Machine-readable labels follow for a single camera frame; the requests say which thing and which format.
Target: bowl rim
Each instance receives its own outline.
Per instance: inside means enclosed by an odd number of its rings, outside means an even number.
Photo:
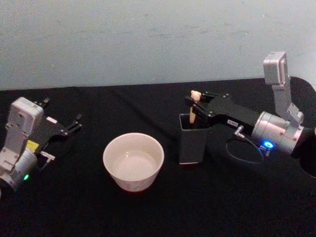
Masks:
[[[136,180],[122,179],[122,178],[120,178],[120,177],[117,177],[115,174],[113,174],[113,173],[110,171],[109,167],[107,167],[107,165],[106,165],[106,163],[105,163],[105,159],[104,159],[104,158],[105,158],[106,152],[107,152],[108,149],[109,149],[109,146],[110,146],[112,143],[114,143],[116,140],[121,139],[122,137],[125,137],[125,136],[131,136],[131,135],[141,135],[141,136],[147,137],[147,138],[153,140],[153,141],[158,145],[159,149],[161,150],[162,159],[160,159],[160,162],[159,162],[159,164],[158,164],[158,167],[157,167],[150,175],[148,175],[146,178],[141,178],[141,179],[136,179]],[[130,132],[130,133],[122,134],[122,135],[120,135],[120,136],[114,138],[111,142],[109,142],[109,144],[108,144],[108,145],[105,147],[105,149],[104,149],[104,152],[103,152],[103,156],[102,156],[102,157],[103,157],[103,158],[102,158],[102,160],[103,160],[103,165],[104,165],[105,169],[109,172],[109,174],[111,174],[111,176],[113,176],[113,177],[115,177],[115,178],[117,178],[117,179],[119,179],[119,180],[122,180],[122,181],[139,182],[139,181],[143,181],[143,180],[146,180],[146,179],[152,177],[154,174],[156,174],[156,173],[161,169],[162,164],[163,164],[163,161],[164,161],[164,151],[163,151],[163,148],[162,148],[162,145],[160,144],[160,142],[157,141],[157,140],[156,140],[155,138],[153,138],[152,136],[147,135],[147,134],[145,134],[145,133],[140,133],[140,132]]]

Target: label sticker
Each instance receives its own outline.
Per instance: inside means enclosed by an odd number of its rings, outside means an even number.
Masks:
[[[238,127],[238,123],[237,122],[234,122],[234,121],[231,121],[230,119],[227,120],[227,123],[232,125],[232,126],[235,126],[235,127]]]
[[[57,123],[57,120],[51,118],[51,117],[47,117],[46,118],[48,121],[52,122],[52,123]]]
[[[31,140],[28,140],[27,144],[26,144],[26,148],[31,150],[32,152],[34,152],[37,147],[39,147],[39,144],[37,144],[36,142],[33,142]]]

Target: white wall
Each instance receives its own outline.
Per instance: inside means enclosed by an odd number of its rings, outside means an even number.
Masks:
[[[263,76],[316,84],[316,1],[2,0],[0,89]]]

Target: blue led light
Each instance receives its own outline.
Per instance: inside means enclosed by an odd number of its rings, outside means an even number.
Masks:
[[[264,142],[263,145],[267,148],[272,148],[274,145],[271,142]]]

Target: green led light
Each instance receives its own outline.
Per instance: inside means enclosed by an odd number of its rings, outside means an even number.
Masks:
[[[26,175],[24,176],[24,179],[23,179],[23,180],[27,180],[28,178],[29,178],[29,175],[26,174]]]

